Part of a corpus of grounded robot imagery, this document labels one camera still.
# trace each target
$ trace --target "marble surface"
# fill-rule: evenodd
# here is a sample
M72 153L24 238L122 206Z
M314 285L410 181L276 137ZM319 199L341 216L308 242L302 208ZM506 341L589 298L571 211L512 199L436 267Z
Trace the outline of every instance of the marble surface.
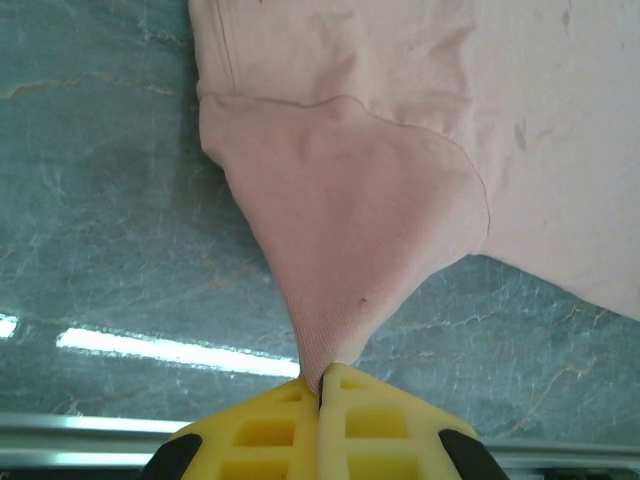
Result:
M285 381L283 302L200 152L185 5L0 12L0 408L191 420ZM94 336L70 348L69 329ZM639 342L639 322L475 257L425 282L359 366L489 437L640 445ZM195 360L176 363L180 343ZM281 376L242 372L267 355Z

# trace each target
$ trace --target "metal rail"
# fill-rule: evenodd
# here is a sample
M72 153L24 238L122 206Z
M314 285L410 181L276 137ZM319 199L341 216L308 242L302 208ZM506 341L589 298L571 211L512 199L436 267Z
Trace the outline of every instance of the metal rail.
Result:
M139 468L183 422L0 413L0 468ZM640 447L483 439L505 469L629 469Z

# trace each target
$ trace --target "black rubber pad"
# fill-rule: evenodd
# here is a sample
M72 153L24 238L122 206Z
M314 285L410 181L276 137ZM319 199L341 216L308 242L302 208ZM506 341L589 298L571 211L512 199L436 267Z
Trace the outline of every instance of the black rubber pad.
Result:
M202 445L202 437L189 433L162 445L140 472L139 480L180 480Z
M318 386L318 410L322 408L322 391L324 387L324 373L320 377L320 385Z
M478 440L455 430L441 430L438 436L462 480L509 480Z

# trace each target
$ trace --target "pink fabric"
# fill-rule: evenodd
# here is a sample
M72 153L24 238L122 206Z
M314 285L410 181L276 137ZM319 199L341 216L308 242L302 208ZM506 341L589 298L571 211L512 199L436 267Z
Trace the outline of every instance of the pink fabric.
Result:
M636 2L190 11L202 145L265 251L312 388L470 253L640 319Z

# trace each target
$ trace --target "stain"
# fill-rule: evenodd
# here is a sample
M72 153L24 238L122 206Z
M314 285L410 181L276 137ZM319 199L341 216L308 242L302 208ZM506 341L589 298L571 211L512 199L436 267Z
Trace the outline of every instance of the stain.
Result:
M538 140L540 140L540 139L543 139L544 137L548 137L552 133L553 133L553 130L551 130L550 128L547 128L546 130L543 130L542 132L540 132L537 135L537 138L538 138Z
M216 269L216 264L208 259L204 254L201 255L202 257L202 264L209 267L211 270L215 270Z
M569 33L569 22L571 21L571 17L569 15L569 10L565 10L562 14L562 24L564 25L565 33Z
M219 280L216 280L215 278L211 280L211 285L213 285L218 290L229 290L233 288L233 283L221 282Z
M516 143L518 144L518 147L520 147L520 150L522 150L523 152L527 150L527 139L524 136L524 133L522 132L522 128L520 128L520 125L516 124L513 130L514 136L516 137Z

